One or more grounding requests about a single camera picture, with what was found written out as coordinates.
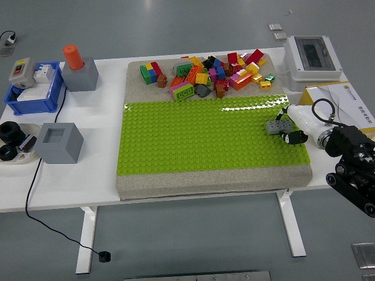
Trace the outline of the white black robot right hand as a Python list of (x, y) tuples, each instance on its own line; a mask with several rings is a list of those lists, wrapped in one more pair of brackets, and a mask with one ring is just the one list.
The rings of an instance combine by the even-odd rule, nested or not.
[(323, 141), (329, 135), (329, 128), (314, 116), (311, 105), (290, 104), (280, 110), (276, 120), (280, 120), (283, 115), (287, 115), (305, 135), (311, 136), (319, 148), (324, 148)]

